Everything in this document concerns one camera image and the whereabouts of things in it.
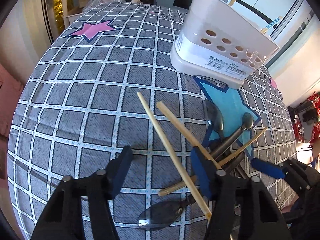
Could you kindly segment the black spoon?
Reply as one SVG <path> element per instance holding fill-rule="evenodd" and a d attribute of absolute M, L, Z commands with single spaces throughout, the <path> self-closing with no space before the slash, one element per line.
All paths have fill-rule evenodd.
<path fill-rule="evenodd" d="M 148 231 L 157 231 L 170 226 L 181 217 L 183 211 L 188 205 L 196 202 L 192 195 L 184 201 L 164 201 L 150 206 L 142 212 L 138 219 L 139 228 Z"/>
<path fill-rule="evenodd" d="M 215 103 L 206 99 L 203 102 L 206 113 L 206 120 L 212 129 L 219 135 L 220 141 L 223 141 L 225 136 L 223 133 L 223 116 Z"/>
<path fill-rule="evenodd" d="M 211 156 L 215 159 L 223 154 L 239 137 L 242 133 L 246 130 L 250 130 L 253 128 L 254 125 L 254 118 L 251 113 L 245 113 L 242 116 L 242 125 L 235 131 L 233 134 L 225 139 L 222 144 L 217 147 L 215 150 L 211 152 Z"/>

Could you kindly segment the black chopstick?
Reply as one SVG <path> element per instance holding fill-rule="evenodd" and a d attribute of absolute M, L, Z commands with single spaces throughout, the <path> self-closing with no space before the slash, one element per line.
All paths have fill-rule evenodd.
<path fill-rule="evenodd" d="M 226 164 L 222 165 L 222 168 L 227 174 L 232 173 L 236 167 L 240 165 L 240 163 L 244 160 L 245 158 L 245 153 L 242 151 L 239 155 L 237 155 L 235 158 L 227 162 Z"/>

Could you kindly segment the white utensil holder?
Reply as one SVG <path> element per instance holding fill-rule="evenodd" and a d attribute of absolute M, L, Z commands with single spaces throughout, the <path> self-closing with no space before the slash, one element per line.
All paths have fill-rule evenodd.
<path fill-rule="evenodd" d="M 239 89 L 278 49 L 224 1 L 193 0 L 170 59 L 179 72 Z"/>

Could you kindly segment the checkered grey tablecloth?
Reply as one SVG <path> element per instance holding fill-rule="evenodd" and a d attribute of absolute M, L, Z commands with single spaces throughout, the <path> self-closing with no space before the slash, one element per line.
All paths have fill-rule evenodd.
<path fill-rule="evenodd" d="M 253 157 L 279 163 L 296 156 L 295 136 L 279 90 L 265 67 L 239 90 L 176 71 L 171 47 L 184 11 L 110 3 L 85 13 L 52 44 L 38 62 L 20 97 L 8 146 L 8 184 L 23 239 L 30 239 L 48 199 L 65 175 L 90 176 L 116 158 L 126 145 L 133 161 L 121 193 L 110 203 L 120 239 L 203 239 L 207 221 L 196 204 L 172 225 L 148 232 L 138 216 L 162 201 L 159 190 L 181 177 L 153 130 L 138 93 L 191 172 L 191 145 L 156 107 L 163 102 L 198 141 L 218 138 L 209 130 L 203 101 L 211 98 L 223 118 L 257 114 L 255 127 L 233 145 L 265 133 L 241 162 L 250 176 Z"/>

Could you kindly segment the white refrigerator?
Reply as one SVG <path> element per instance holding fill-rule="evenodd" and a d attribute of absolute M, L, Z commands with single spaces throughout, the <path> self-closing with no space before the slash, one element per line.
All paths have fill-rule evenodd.
<path fill-rule="evenodd" d="M 281 16 L 282 20 L 266 33 L 279 45 L 287 42 L 313 16 L 306 0 L 237 0 L 232 8 L 259 29 Z"/>

